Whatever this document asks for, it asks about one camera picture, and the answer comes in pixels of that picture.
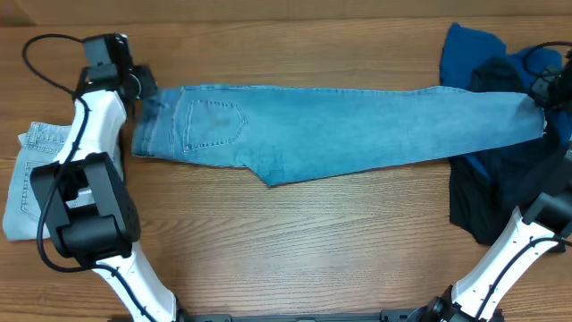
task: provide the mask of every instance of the back pocket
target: back pocket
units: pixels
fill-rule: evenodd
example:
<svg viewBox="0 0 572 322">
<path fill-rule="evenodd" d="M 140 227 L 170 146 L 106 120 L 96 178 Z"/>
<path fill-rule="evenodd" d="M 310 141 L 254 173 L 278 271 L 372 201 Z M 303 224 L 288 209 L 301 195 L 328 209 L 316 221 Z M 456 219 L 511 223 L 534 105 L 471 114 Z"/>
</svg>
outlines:
<svg viewBox="0 0 572 322">
<path fill-rule="evenodd" d="M 233 143 L 247 124 L 239 108 L 232 103 L 192 100 L 186 104 L 185 151 Z"/>
</svg>

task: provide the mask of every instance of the folded jeans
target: folded jeans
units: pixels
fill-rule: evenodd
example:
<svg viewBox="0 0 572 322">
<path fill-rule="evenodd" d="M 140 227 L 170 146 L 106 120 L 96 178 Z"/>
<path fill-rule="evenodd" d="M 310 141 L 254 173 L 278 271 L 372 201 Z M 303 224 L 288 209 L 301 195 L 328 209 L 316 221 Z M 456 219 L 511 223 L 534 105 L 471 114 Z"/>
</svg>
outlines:
<svg viewBox="0 0 572 322">
<path fill-rule="evenodd" d="M 248 167 L 273 186 L 504 147 L 543 123 L 518 93 L 202 85 L 143 102 L 132 152 Z"/>
<path fill-rule="evenodd" d="M 8 241 L 36 238 L 40 208 L 31 189 L 29 175 L 33 168 L 54 162 L 70 128 L 71 126 L 32 123 L 27 133 L 18 136 L 21 150 L 16 158 L 10 181 L 3 221 Z M 122 178 L 121 153 L 118 146 L 115 147 L 114 165 Z M 68 206 L 74 208 L 90 203 L 93 203 L 91 195 L 80 195 L 77 199 L 69 201 Z M 44 237 L 49 237 L 45 227 Z"/>
</svg>

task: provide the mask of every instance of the denim pants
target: denim pants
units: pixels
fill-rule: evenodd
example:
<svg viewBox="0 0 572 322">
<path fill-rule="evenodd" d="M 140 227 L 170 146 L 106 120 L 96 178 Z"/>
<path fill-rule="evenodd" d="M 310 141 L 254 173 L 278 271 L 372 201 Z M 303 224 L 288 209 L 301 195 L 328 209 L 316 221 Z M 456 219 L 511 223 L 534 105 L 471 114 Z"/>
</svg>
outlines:
<svg viewBox="0 0 572 322">
<path fill-rule="evenodd" d="M 8 241 L 36 238 L 40 208 L 29 183 L 29 175 L 33 168 L 54 162 L 70 128 L 71 126 L 32 123 L 27 133 L 18 136 L 21 150 L 10 181 L 3 221 L 4 233 Z M 114 165 L 122 178 L 120 159 L 121 153 L 119 147 L 116 146 Z M 77 199 L 68 201 L 68 206 L 74 208 L 91 203 L 93 203 L 91 195 L 80 195 Z M 44 227 L 44 238 L 47 237 L 49 237 L 49 232 Z"/>
<path fill-rule="evenodd" d="M 518 93 L 202 85 L 145 101 L 133 154 L 248 167 L 266 184 L 349 174 L 540 138 Z"/>
</svg>

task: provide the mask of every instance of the clothing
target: clothing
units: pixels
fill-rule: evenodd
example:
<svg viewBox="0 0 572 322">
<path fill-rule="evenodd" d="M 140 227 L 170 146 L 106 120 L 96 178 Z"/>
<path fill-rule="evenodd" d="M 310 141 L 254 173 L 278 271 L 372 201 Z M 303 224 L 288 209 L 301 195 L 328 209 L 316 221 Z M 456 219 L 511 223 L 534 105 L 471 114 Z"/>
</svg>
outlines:
<svg viewBox="0 0 572 322">
<path fill-rule="evenodd" d="M 203 85 L 143 102 L 132 151 L 248 167 L 274 186 L 504 147 L 542 128 L 517 93 Z"/>
<path fill-rule="evenodd" d="M 33 168 L 54 161 L 55 156 L 63 147 L 70 128 L 71 126 L 32 123 L 27 133 L 18 136 L 21 150 L 10 181 L 3 221 L 4 233 L 8 241 L 36 238 L 40 208 L 34 197 L 29 175 Z M 119 147 L 116 147 L 114 164 L 122 178 L 120 158 Z M 74 208 L 90 203 L 93 203 L 90 195 L 80 195 L 76 200 L 69 201 L 68 206 Z M 49 237 L 49 232 L 44 227 L 44 238 L 47 237 Z"/>
<path fill-rule="evenodd" d="M 467 86 L 474 92 L 528 91 L 534 77 L 525 75 L 522 67 L 527 49 L 506 55 L 498 38 L 458 24 L 451 26 L 449 35 L 452 38 L 448 37 L 445 44 L 448 55 L 443 50 L 443 83 Z M 483 64 L 476 68 L 470 61 L 472 56 L 479 61 L 484 59 Z M 558 52 L 544 48 L 528 61 L 535 72 L 548 64 L 561 65 Z M 453 66 L 475 69 L 468 72 L 464 68 L 449 77 Z M 512 210 L 533 201 L 541 192 L 546 174 L 564 157 L 572 133 L 568 115 L 549 112 L 546 119 L 542 138 L 450 158 L 450 221 L 473 234 L 477 242 L 492 245 L 507 225 Z"/>
</svg>

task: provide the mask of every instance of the black fabric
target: black fabric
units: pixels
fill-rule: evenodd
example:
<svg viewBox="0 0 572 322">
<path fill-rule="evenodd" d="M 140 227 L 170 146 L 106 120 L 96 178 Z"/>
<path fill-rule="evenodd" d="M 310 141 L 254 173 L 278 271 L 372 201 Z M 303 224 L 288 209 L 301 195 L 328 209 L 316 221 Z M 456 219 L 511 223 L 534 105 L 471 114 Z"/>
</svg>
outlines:
<svg viewBox="0 0 572 322">
<path fill-rule="evenodd" d="M 526 92 L 518 72 L 501 57 L 473 71 L 469 90 Z M 561 162 L 566 150 L 548 122 L 540 139 L 474 153 L 488 177 L 467 157 L 450 157 L 450 221 L 473 234 L 478 243 L 492 245 L 512 210 L 534 200 L 546 174 Z"/>
</svg>

